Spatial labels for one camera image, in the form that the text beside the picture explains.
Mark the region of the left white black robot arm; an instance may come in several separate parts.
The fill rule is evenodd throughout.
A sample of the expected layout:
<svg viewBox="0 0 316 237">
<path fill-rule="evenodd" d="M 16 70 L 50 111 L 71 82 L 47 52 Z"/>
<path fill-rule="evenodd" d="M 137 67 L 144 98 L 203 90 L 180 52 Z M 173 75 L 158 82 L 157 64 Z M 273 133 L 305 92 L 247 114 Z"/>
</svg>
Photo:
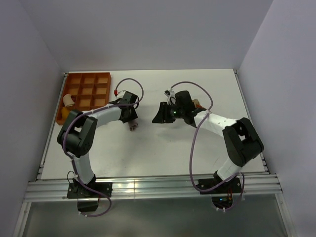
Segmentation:
<svg viewBox="0 0 316 237">
<path fill-rule="evenodd" d="M 138 101 L 136 94 L 124 90 L 115 101 L 103 107 L 83 112 L 70 111 L 57 142 L 71 159 L 75 180 L 80 183 L 78 191 L 84 197 L 91 197 L 96 192 L 95 174 L 89 158 L 96 129 L 113 121 L 121 121 L 128 124 L 129 130 L 135 130 L 138 127 Z"/>
</svg>

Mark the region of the grey sock red stripes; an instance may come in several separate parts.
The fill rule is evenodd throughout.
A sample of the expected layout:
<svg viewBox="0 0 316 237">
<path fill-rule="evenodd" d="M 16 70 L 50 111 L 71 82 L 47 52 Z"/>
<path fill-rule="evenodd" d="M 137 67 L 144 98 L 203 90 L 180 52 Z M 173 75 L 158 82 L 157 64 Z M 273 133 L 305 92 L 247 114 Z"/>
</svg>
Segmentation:
<svg viewBox="0 0 316 237">
<path fill-rule="evenodd" d="M 129 130 L 134 131 L 138 127 L 138 122 L 133 120 L 128 122 Z"/>
</svg>

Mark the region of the tan argyle sock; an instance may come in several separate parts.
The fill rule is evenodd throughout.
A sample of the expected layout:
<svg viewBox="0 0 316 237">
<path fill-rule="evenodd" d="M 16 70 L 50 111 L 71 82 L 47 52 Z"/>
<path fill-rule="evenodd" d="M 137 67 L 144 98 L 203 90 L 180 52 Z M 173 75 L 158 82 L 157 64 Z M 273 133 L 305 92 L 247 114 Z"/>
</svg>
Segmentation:
<svg viewBox="0 0 316 237">
<path fill-rule="evenodd" d="M 204 109 L 204 107 L 200 104 L 198 99 L 193 99 L 192 102 L 193 102 L 195 108 L 203 108 Z"/>
</svg>

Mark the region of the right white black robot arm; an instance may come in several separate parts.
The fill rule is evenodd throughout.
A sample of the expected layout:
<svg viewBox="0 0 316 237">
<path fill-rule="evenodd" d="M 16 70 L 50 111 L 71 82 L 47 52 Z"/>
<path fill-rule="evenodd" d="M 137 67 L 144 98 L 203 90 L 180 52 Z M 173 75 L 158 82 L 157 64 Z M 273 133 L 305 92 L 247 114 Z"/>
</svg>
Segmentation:
<svg viewBox="0 0 316 237">
<path fill-rule="evenodd" d="M 231 186 L 230 179 L 264 150 L 253 124 L 248 118 L 226 118 L 196 105 L 187 90 L 175 93 L 170 89 L 164 93 L 167 101 L 160 102 L 158 113 L 152 123 L 173 123 L 177 119 L 182 119 L 196 129 L 189 158 L 190 179 L 193 179 L 193 152 L 198 131 L 205 129 L 223 137 L 228 158 L 215 172 L 213 183 L 215 190 L 225 192 Z"/>
</svg>

